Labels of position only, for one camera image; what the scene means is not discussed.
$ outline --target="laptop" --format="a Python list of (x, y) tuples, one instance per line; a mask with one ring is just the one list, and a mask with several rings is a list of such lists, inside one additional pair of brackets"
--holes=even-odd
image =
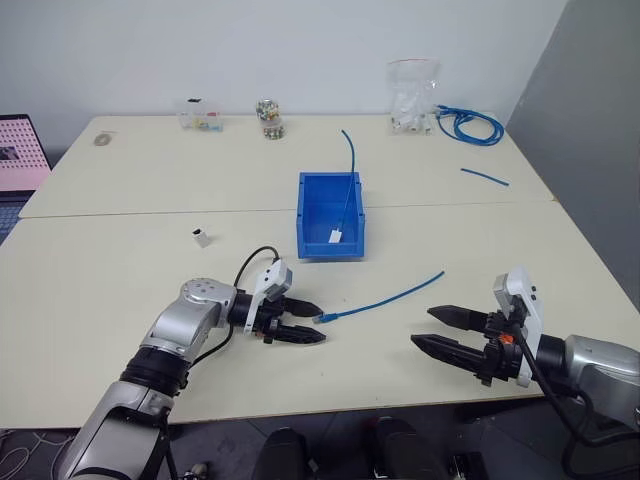
[(0, 115), (0, 243), (50, 173), (51, 164), (29, 115)]

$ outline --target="coiled blue cable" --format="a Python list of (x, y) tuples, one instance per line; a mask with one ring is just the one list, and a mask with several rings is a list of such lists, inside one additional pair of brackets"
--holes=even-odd
[[(488, 115), (484, 115), (479, 112), (475, 112), (473, 110), (464, 110), (462, 108), (453, 108), (447, 107), (446, 105), (438, 105), (439, 111), (436, 112), (436, 120), (438, 120), (438, 125), (440, 125), (440, 130), (448, 136), (453, 138), (454, 140), (458, 140), (459, 142), (470, 143), (472, 145), (478, 145), (481, 147), (489, 147), (491, 145), (495, 145), (504, 135), (504, 127), (502, 124), (497, 121), (495, 118), (491, 118)], [(449, 117), (454, 115), (453, 119), (453, 134), (448, 132), (442, 126), (442, 117)], [(467, 135), (462, 131), (460, 126), (464, 123), (470, 122), (474, 118), (479, 118), (485, 120), (493, 126), (493, 133), (489, 135), (487, 138), (477, 138), (471, 135)]]

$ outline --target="clear plastic bag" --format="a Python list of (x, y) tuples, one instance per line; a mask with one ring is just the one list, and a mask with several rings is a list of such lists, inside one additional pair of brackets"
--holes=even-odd
[(393, 133), (429, 133), (433, 90), (440, 62), (433, 58), (396, 60), (387, 65)]

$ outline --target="wire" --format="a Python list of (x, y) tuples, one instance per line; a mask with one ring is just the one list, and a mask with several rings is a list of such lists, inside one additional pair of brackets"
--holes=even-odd
[[(454, 140), (458, 140), (459, 142), (470, 143), (472, 145), (478, 145), (481, 147), (489, 147), (491, 145), (495, 145), (500, 140), (502, 140), (502, 137), (504, 135), (504, 127), (495, 118), (491, 118), (488, 115), (484, 115), (482, 113), (475, 112), (473, 110), (464, 110), (462, 108), (447, 107), (446, 105), (438, 105), (438, 108), (440, 110), (436, 112), (436, 120), (438, 121), (438, 125), (440, 125), (440, 130), (442, 130), (446, 136), (453, 138)], [(442, 126), (442, 121), (441, 121), (442, 117), (449, 117), (451, 115), (455, 117), (453, 119), (453, 134), (449, 133)], [(466, 133), (464, 133), (460, 129), (460, 126), (464, 123), (470, 122), (474, 118), (479, 118), (481, 120), (485, 120), (489, 122), (493, 127), (493, 133), (489, 135), (487, 138), (473, 137), (471, 135), (467, 135)]]
[(499, 183), (500, 185), (503, 185), (505, 187), (509, 186), (509, 182), (505, 182), (504, 180), (500, 180), (500, 179), (498, 179), (496, 177), (492, 177), (491, 175), (487, 175), (486, 173), (476, 172), (475, 170), (469, 170), (468, 168), (461, 168), (460, 171), (461, 172), (466, 172), (466, 173), (471, 173), (473, 175), (478, 175), (479, 177), (486, 178), (487, 180), (491, 180), (492, 182)]
[[(244, 273), (245, 268), (247, 268), (247, 265), (249, 265), (249, 262), (251, 262), (251, 260), (253, 260), (253, 258), (259, 254), (260, 252), (264, 252), (265, 250), (270, 250), (271, 252), (273, 252), (273, 262), (277, 262), (278, 260), (280, 260), (280, 254), (278, 253), (278, 251), (270, 246), (270, 245), (265, 245), (263, 247), (257, 248), (256, 250), (254, 250), (251, 255), (249, 255), (247, 257), (247, 259), (244, 261), (244, 263), (242, 264), (242, 266), (240, 267), (240, 270), (238, 270), (238, 274), (236, 275), (236, 279), (233, 281), (233, 286), (237, 287), (238, 283), (240, 283), (240, 278), (242, 277), (242, 274)], [(213, 355), (214, 353), (216, 353), (218, 350), (220, 350), (221, 348), (224, 348), (224, 346), (229, 343), (231, 341), (231, 337), (233, 337), (233, 325), (230, 323), (229, 324), (229, 331), (227, 332), (227, 336), (225, 337), (225, 339), (220, 342), (218, 345), (216, 345), (215, 347), (207, 350), (206, 352), (204, 352), (203, 354), (199, 355), (191, 364), (190, 368), (193, 368), (195, 365), (197, 365), (198, 363), (200, 363), (202, 360), (204, 360), (205, 358), (207, 358), (209, 355)]]
[[(8, 437), (11, 433), (3, 435), (2, 438)], [(54, 480), (53, 474), (54, 474), (54, 468), (55, 468), (55, 465), (56, 465), (56, 461), (58, 460), (58, 457), (60, 456), (60, 454), (64, 450), (65, 446), (69, 442), (71, 442), (75, 437), (74, 436), (67, 437), (62, 442), (52, 442), (51, 440), (47, 440), (45, 438), (46, 434), (43, 434), (42, 436), (40, 436), (35, 432), (32, 432), (32, 433), (33, 433), (33, 436), (36, 437), (36, 439), (38, 440), (33, 447), (31, 447), (31, 448), (27, 448), (27, 447), (14, 448), (13, 450), (10, 450), (9, 452), (7, 452), (7, 454), (4, 457), (2, 457), (2, 459), (0, 459), (0, 466), (1, 466), (12, 455), (15, 455), (15, 454), (17, 454), (19, 452), (24, 453), (24, 456), (11, 469), (9, 469), (9, 471), (7, 471), (7, 472), (5, 472), (5, 473), (0, 475), (0, 480), (11, 480), (13, 477), (15, 477), (24, 468), (24, 466), (27, 463), (29, 463), (29, 460), (33, 456), (34, 452), (38, 449), (38, 447), (40, 447), (40, 445), (43, 445), (43, 444), (44, 445), (53, 445), (53, 446), (56, 446), (56, 447), (60, 447), (58, 449), (58, 451), (56, 452), (55, 457), (53, 457), (53, 462), (51, 463), (51, 468), (49, 470), (49, 478), (50, 478), (50, 480)]]
[[(535, 359), (533, 357), (533, 353), (531, 352), (531, 349), (529, 348), (529, 345), (527, 344), (527, 341), (525, 340), (524, 335), (522, 334), (522, 329), (520, 328), (520, 325), (518, 325), (517, 323), (514, 323), (513, 332), (516, 339), (516, 343), (520, 346), (520, 349), (522, 350), (522, 353), (524, 354), (524, 357), (527, 360), (527, 363), (531, 367), (531, 371), (533, 372), (533, 375), (536, 377), (536, 381), (538, 382), (538, 385), (540, 385), (542, 392), (544, 393), (545, 397), (547, 398), (547, 400), (549, 401), (549, 403), (551, 404), (555, 412), (560, 417), (560, 420), (562, 420), (562, 423), (564, 424), (564, 426), (571, 433), (572, 439), (574, 442), (580, 442), (589, 448), (598, 448), (598, 447), (603, 447), (605, 445), (611, 445), (613, 443), (622, 442), (625, 440), (640, 439), (640, 432), (633, 432), (633, 431), (612, 433), (612, 434), (603, 435), (597, 438), (585, 437), (583, 434), (583, 431), (586, 429), (588, 421), (590, 420), (590, 417), (593, 412), (593, 402), (591, 401), (591, 398), (585, 392), (579, 392), (579, 396), (585, 401), (587, 414), (585, 418), (583, 418), (583, 420), (581, 420), (578, 426), (576, 427), (569, 419), (569, 416), (567, 415), (567, 413), (563, 410), (562, 406), (560, 405), (560, 402), (558, 401), (555, 394), (553, 393), (553, 390), (549, 385), (549, 383), (547, 382), (547, 379), (543, 375), (542, 371), (538, 368), (538, 365), (536, 364)], [(565, 452), (563, 453), (563, 468), (565, 467), (565, 463), (566, 463), (566, 466), (569, 468), (571, 472), (573, 472), (573, 470), (571, 470), (570, 461), (571, 461), (571, 456), (573, 455), (574, 449), (575, 449), (575, 445), (572, 445), (570, 441), (569, 443), (567, 443), (567, 446), (565, 447)], [(598, 474), (575, 474), (575, 472), (573, 473), (575, 474), (574, 478), (596, 479), (596, 478), (608, 477), (611, 475), (619, 475), (621, 473), (634, 472), (634, 471), (637, 471), (638, 468), (639, 468), (638, 465), (629, 465), (629, 466), (621, 467), (615, 470), (600, 472)]]
[(273, 252), (273, 256), (274, 256), (273, 261), (274, 262), (277, 262), (278, 260), (280, 260), (280, 254), (272, 246), (265, 245), (263, 247), (257, 248), (256, 250), (254, 250), (254, 252), (251, 255), (249, 255), (247, 257), (247, 259), (244, 261), (244, 263), (240, 267), (240, 270), (238, 271), (238, 274), (236, 275), (236, 279), (233, 281), (233, 286), (234, 287), (237, 287), (238, 283), (240, 283), (240, 277), (242, 277), (242, 274), (244, 273), (244, 269), (247, 268), (247, 265), (249, 265), (249, 262), (251, 260), (253, 260), (253, 257), (255, 257), (260, 252), (264, 252), (265, 250), (271, 250)]
[(435, 282), (436, 280), (438, 280), (440, 277), (442, 277), (444, 275), (444, 270), (441, 271), (439, 274), (431, 277), (429, 280), (422, 282), (420, 285), (416, 285), (413, 288), (410, 288), (409, 290), (405, 290), (402, 293), (399, 293), (397, 295), (394, 295), (393, 297), (389, 297), (385, 300), (382, 300), (378, 303), (373, 303), (371, 305), (367, 305), (365, 307), (360, 307), (360, 308), (355, 308), (353, 310), (347, 310), (346, 312), (340, 312), (340, 313), (324, 313), (320, 316), (317, 316), (313, 319), (314, 322), (316, 323), (327, 323), (327, 322), (331, 322), (333, 320), (335, 320), (336, 318), (339, 317), (346, 317), (347, 315), (353, 315), (354, 313), (360, 313), (360, 312), (364, 312), (365, 310), (371, 310), (372, 308), (378, 308), (381, 307), (383, 305), (386, 305), (387, 303), (391, 303), (394, 300), (398, 300), (399, 298), (404, 297), (405, 295), (409, 295), (410, 293), (413, 293), (417, 290), (420, 290), (421, 288), (426, 287), (427, 285), (432, 284), (433, 282)]
[(344, 210), (342, 211), (342, 219), (340, 220), (340, 228), (342, 231), (344, 228), (344, 220), (347, 216), (347, 207), (349, 206), (349, 198), (351, 197), (351, 189), (355, 182), (355, 169), (356, 169), (356, 149), (353, 146), (353, 142), (351, 141), (351, 137), (344, 130), (340, 130), (340, 132), (344, 135), (349, 142), (349, 147), (351, 147), (351, 179), (349, 180), (349, 190), (347, 190), (347, 199), (344, 201)]

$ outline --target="blue cable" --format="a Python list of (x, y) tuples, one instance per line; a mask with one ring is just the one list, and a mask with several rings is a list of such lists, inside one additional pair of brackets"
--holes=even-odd
[(353, 182), (355, 180), (355, 168), (356, 168), (356, 149), (353, 147), (353, 142), (349, 137), (349, 134), (344, 130), (340, 130), (344, 137), (349, 142), (349, 146), (351, 147), (351, 181), (349, 182), (349, 190), (347, 190), (347, 199), (344, 201), (344, 211), (342, 212), (342, 220), (340, 220), (340, 231), (342, 231), (344, 227), (344, 219), (347, 216), (347, 207), (349, 206), (349, 197), (351, 196), (351, 187), (353, 186)]
[(435, 282), (436, 280), (438, 280), (440, 277), (442, 277), (444, 275), (444, 270), (441, 271), (439, 274), (437, 274), (434, 277), (431, 277), (429, 280), (427, 280), (426, 282), (421, 283), (420, 285), (416, 285), (413, 288), (410, 288), (409, 290), (405, 290), (402, 293), (399, 293), (397, 295), (394, 295), (393, 297), (389, 297), (386, 300), (382, 300), (378, 303), (374, 303), (371, 305), (367, 305), (366, 307), (360, 307), (360, 308), (355, 308), (353, 310), (347, 310), (346, 312), (340, 312), (340, 313), (323, 313), (322, 315), (319, 315), (317, 317), (315, 317), (313, 319), (314, 322), (316, 323), (327, 323), (327, 322), (331, 322), (333, 320), (335, 320), (336, 318), (339, 317), (346, 317), (347, 315), (353, 315), (354, 313), (360, 313), (360, 312), (364, 312), (365, 310), (371, 310), (372, 308), (377, 308), (377, 307), (381, 307), (383, 305), (386, 305), (387, 303), (391, 303), (394, 300), (397, 300), (399, 298), (404, 297), (405, 295), (409, 295), (410, 293), (415, 292), (416, 290), (420, 290), (421, 288), (426, 287), (427, 285)]
[[(504, 135), (504, 127), (495, 118), (491, 118), (479, 112), (474, 112), (473, 110), (447, 107), (446, 105), (438, 105), (438, 108), (440, 110), (436, 112), (436, 120), (438, 120), (440, 130), (442, 130), (448, 137), (451, 137), (454, 140), (458, 140), (460, 142), (466, 142), (481, 147), (489, 147), (502, 140), (502, 136)], [(453, 135), (442, 126), (442, 122), (440, 121), (442, 117), (448, 117), (451, 115), (455, 116), (455, 118), (453, 119)], [(464, 123), (470, 122), (474, 118), (480, 118), (489, 122), (491, 126), (493, 126), (493, 133), (487, 138), (477, 138), (464, 133), (460, 129), (460, 126)]]
[(473, 175), (478, 175), (479, 177), (486, 178), (487, 180), (491, 180), (492, 182), (499, 183), (500, 185), (504, 185), (505, 187), (509, 186), (509, 182), (505, 182), (504, 180), (500, 180), (496, 177), (492, 177), (491, 175), (487, 175), (486, 173), (476, 172), (475, 170), (469, 170), (468, 168), (461, 168), (460, 171), (466, 173), (472, 173)]

